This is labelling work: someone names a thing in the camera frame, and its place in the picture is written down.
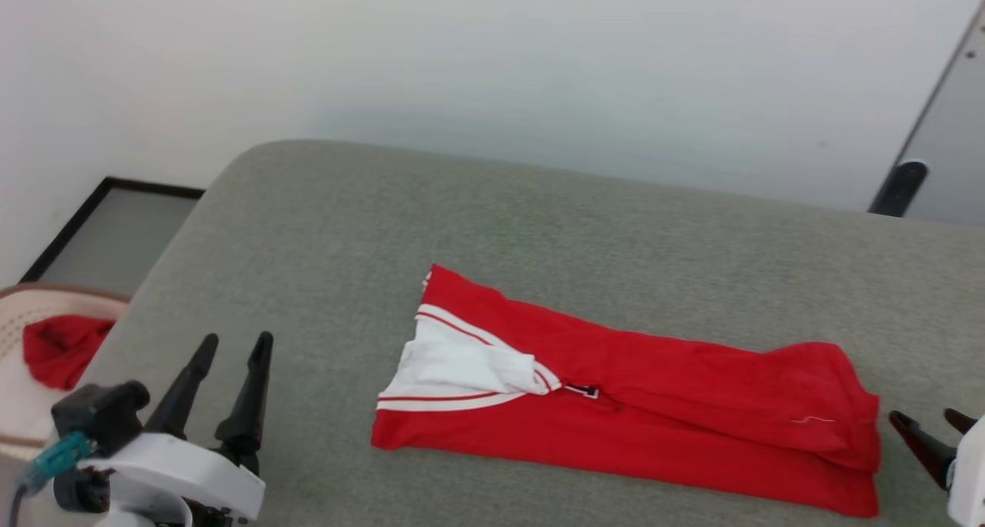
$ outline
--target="red and white jacket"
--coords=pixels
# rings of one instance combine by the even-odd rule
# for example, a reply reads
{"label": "red and white jacket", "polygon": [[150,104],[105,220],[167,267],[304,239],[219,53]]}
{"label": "red and white jacket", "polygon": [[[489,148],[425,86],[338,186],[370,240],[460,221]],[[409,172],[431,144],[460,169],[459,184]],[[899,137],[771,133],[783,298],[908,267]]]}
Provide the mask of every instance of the red and white jacket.
{"label": "red and white jacket", "polygon": [[616,331],[439,266],[372,443],[633,475],[877,514],[879,398],[844,352]]}

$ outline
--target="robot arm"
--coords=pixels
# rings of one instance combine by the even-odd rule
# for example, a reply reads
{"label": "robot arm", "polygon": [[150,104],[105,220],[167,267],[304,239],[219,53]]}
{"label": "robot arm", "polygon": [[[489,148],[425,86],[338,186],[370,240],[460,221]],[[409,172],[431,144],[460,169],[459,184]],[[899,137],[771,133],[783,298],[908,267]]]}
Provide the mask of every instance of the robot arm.
{"label": "robot arm", "polygon": [[52,407],[59,436],[81,432],[95,449],[53,482],[68,512],[109,515],[101,527],[226,527],[256,520],[263,503],[257,451],[263,437],[273,337],[260,335],[231,415],[215,429],[218,449],[185,440],[184,426],[219,339],[208,335],[145,425],[150,398],[141,383],[87,385]]}
{"label": "robot arm", "polygon": [[933,481],[947,491],[947,514],[961,527],[985,524],[985,422],[947,408],[943,417],[963,435],[957,449],[934,439],[920,423],[890,412],[890,423]]}

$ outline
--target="teal connector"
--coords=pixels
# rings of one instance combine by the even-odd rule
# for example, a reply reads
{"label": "teal connector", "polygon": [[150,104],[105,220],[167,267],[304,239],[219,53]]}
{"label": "teal connector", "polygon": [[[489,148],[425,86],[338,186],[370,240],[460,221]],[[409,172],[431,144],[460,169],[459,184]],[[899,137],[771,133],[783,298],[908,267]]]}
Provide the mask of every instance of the teal connector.
{"label": "teal connector", "polygon": [[70,432],[64,439],[54,443],[28,464],[17,485],[22,486],[25,495],[33,496],[40,492],[46,482],[75,467],[75,464],[92,454],[88,439],[81,432]]}

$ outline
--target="gray table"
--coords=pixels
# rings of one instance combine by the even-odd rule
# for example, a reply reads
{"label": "gray table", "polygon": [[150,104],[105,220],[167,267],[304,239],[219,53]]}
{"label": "gray table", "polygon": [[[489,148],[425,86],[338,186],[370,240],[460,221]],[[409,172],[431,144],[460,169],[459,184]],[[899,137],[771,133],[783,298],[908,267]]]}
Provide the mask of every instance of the gray table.
{"label": "gray table", "polygon": [[[274,142],[232,163],[85,380],[159,398],[221,337],[188,425],[212,444],[256,335],[275,335],[262,525],[949,525],[889,423],[883,514],[369,445],[376,393],[412,334],[432,262],[620,329],[773,349],[841,345],[859,377],[955,442],[945,405],[985,412],[985,232],[568,172]],[[36,525],[88,524],[32,503]]]}

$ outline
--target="red stripe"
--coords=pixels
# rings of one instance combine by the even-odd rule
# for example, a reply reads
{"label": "red stripe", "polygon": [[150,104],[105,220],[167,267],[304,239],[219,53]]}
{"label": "red stripe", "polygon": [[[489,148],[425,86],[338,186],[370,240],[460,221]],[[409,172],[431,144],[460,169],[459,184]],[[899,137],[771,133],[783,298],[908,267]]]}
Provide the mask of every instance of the red stripe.
{"label": "red stripe", "polygon": [[451,323],[448,323],[448,322],[447,322],[446,320],[443,320],[443,319],[441,319],[441,318],[440,318],[439,316],[436,316],[436,315],[432,315],[432,314],[429,314],[429,313],[428,313],[428,312],[426,312],[426,311],[419,311],[419,312],[418,312],[418,315],[422,315],[422,316],[425,316],[425,317],[430,317],[430,318],[432,318],[433,320],[436,320],[436,321],[440,321],[441,323],[444,323],[444,324],[446,324],[446,325],[447,325],[448,327],[451,327],[451,328],[453,328],[453,329],[454,329],[455,331],[458,331],[459,333],[462,333],[462,334],[465,334],[465,335],[470,335],[470,337],[472,337],[473,339],[475,339],[475,340],[477,340],[477,341],[479,341],[479,342],[481,342],[481,343],[482,343],[482,344],[484,344],[484,345],[487,345],[488,347],[490,347],[491,345],[493,345],[493,343],[492,343],[492,342],[488,342],[488,341],[486,341],[486,340],[485,340],[485,339],[483,339],[482,337],[479,337],[479,335],[473,335],[472,333],[469,333],[468,331],[466,331],[466,330],[464,330],[464,329],[462,329],[462,328],[460,328],[460,327],[456,327],[456,326],[454,326],[453,324],[451,324]]}
{"label": "red stripe", "polygon": [[486,396],[496,396],[499,392],[483,392],[482,394],[472,394],[472,396],[381,396],[376,400],[425,400],[429,402],[442,402],[445,400],[475,400]]}

